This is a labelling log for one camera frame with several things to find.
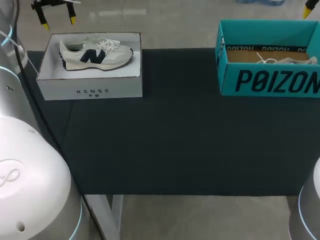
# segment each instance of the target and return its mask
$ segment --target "n logo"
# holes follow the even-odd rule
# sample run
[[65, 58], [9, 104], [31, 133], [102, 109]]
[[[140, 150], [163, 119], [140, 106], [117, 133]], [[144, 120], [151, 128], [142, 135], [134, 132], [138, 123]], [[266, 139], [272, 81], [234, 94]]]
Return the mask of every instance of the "n logo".
[[87, 51], [85, 51], [80, 61], [83, 63], [87, 63], [88, 60], [90, 60], [93, 64], [101, 64], [105, 57], [106, 53], [103, 50], [101, 50], [99, 55], [97, 56], [96, 50], [88, 49]]

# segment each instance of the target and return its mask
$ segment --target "sneaker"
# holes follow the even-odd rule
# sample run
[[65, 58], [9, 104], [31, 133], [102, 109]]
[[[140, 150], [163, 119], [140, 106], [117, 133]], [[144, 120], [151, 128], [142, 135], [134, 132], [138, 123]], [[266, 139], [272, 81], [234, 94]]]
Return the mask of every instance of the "sneaker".
[[87, 37], [79, 42], [60, 41], [60, 56], [68, 71], [100, 69], [110, 71], [124, 67], [133, 57], [133, 50], [119, 41]]
[[275, 64], [311, 64], [311, 65], [314, 65], [314, 64], [318, 64], [318, 59], [315, 56], [313, 56], [307, 61], [297, 61], [297, 60], [293, 60], [290, 57], [287, 57], [285, 59], [276, 61]]
[[260, 56], [260, 54], [259, 54], [258, 52], [257, 52], [256, 54], [257, 54], [257, 55], [259, 56], [259, 58], [261, 59], [260, 61], [257, 62], [257, 64], [260, 64], [260, 63], [267, 64], [268, 61], [272, 61], [271, 63], [273, 63], [273, 64], [308, 64], [308, 65], [316, 65], [316, 64], [318, 64], [318, 59], [317, 59], [315, 56], [311, 57], [311, 58], [310, 58], [309, 60], [307, 60], [307, 61], [293, 60], [293, 59], [290, 58], [290, 57], [287, 57], [287, 58], [285, 58], [285, 59], [281, 59], [281, 60], [277, 61], [277, 60], [275, 60], [275, 59], [273, 59], [273, 58], [268, 58], [267, 60], [264, 60], [264, 59]]

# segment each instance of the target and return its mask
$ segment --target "table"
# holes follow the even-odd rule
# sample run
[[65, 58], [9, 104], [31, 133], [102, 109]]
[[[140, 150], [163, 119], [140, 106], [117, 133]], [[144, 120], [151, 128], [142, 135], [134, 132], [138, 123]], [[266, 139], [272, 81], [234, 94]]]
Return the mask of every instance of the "table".
[[[44, 53], [28, 54], [39, 67]], [[143, 98], [44, 101], [26, 68], [85, 194], [299, 193], [320, 157], [320, 99], [221, 96], [213, 48], [142, 59]]]

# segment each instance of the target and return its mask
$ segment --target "gray floor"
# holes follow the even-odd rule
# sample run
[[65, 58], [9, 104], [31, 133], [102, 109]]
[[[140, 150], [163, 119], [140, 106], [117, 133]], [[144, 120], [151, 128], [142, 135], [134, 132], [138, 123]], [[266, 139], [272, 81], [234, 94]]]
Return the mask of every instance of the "gray floor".
[[[203, 48], [216, 44], [220, 19], [300, 19], [305, 0], [282, 6], [236, 0], [82, 0], [71, 26], [65, 6], [48, 7], [46, 31], [30, 0], [21, 1], [18, 35], [43, 51], [52, 33], [142, 32], [142, 47]], [[320, 17], [320, 6], [310, 19]], [[280, 197], [124, 197], [122, 240], [288, 240], [289, 207]]]
[[124, 197], [122, 240], [289, 240], [285, 197]]

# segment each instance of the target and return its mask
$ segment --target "shoe box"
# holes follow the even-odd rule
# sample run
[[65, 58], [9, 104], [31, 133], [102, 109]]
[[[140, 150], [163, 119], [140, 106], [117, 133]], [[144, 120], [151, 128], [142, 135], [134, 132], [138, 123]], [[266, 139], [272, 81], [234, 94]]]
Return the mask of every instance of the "shoe box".
[[[215, 48], [224, 96], [320, 97], [320, 24], [313, 20], [221, 20]], [[274, 63], [290, 58], [318, 64]]]
[[[125, 66], [109, 71], [67, 71], [60, 56], [60, 41], [80, 42], [87, 37], [120, 41], [133, 50]], [[45, 100], [142, 97], [141, 34], [137, 32], [53, 34], [42, 59], [37, 83]]]

